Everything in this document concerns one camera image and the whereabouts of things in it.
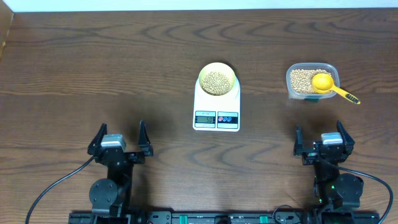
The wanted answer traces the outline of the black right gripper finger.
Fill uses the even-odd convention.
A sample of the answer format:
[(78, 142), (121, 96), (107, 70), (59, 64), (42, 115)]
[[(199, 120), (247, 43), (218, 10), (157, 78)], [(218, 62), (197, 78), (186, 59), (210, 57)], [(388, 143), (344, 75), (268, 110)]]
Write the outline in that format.
[(341, 138), (343, 140), (343, 145), (345, 146), (346, 153), (351, 154), (354, 149), (354, 145), (355, 145), (354, 139), (345, 130), (345, 128), (340, 120), (337, 121), (336, 128), (341, 135)]
[(295, 132), (296, 132), (296, 138), (294, 143), (294, 155), (301, 156), (305, 152), (305, 150), (303, 146), (302, 129), (300, 125), (296, 126)]

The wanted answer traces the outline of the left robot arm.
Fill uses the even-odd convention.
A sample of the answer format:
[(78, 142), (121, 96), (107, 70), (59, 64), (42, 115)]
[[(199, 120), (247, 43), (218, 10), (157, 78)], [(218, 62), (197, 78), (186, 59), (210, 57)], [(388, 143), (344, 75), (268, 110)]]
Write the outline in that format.
[(108, 169), (107, 177), (97, 180), (89, 192), (95, 215), (119, 218), (124, 213), (131, 196), (133, 167), (144, 164), (146, 157), (154, 155), (145, 121), (140, 121), (139, 125), (140, 151), (127, 152), (123, 135), (109, 134), (106, 124), (101, 125), (88, 146), (88, 154)]

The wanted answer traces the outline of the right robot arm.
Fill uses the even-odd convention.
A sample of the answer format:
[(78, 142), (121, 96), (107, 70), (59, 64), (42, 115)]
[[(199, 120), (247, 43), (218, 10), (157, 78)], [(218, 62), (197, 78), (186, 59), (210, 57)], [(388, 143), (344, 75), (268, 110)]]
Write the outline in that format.
[(363, 180), (349, 173), (340, 173), (339, 163), (351, 155), (355, 141), (343, 127), (336, 124), (337, 131), (323, 133), (321, 140), (306, 146), (302, 129), (296, 127), (294, 155), (302, 158), (302, 164), (315, 169), (314, 194), (320, 203), (330, 205), (333, 210), (353, 210), (360, 206)]

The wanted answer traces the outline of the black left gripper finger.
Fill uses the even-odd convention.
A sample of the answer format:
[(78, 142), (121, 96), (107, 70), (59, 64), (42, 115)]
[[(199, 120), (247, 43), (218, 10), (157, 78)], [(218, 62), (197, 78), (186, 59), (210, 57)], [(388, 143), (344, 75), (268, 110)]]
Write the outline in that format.
[(144, 120), (141, 120), (139, 128), (139, 139), (138, 139), (138, 146), (140, 147), (139, 154), (144, 157), (150, 157), (154, 155), (154, 148), (149, 140), (146, 131), (146, 123)]
[(101, 142), (105, 135), (107, 135), (107, 124), (103, 123), (97, 132), (96, 136), (88, 145), (88, 154), (91, 156), (98, 156), (102, 151)]

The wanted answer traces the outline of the yellow plastic scoop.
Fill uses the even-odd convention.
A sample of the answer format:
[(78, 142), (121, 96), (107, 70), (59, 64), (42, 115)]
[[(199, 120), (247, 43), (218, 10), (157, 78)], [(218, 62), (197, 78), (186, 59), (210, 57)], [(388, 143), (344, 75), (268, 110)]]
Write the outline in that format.
[(326, 73), (318, 73), (312, 78), (312, 88), (317, 93), (327, 93), (329, 91), (334, 91), (354, 104), (359, 105), (361, 103), (357, 97), (337, 87), (332, 77)]

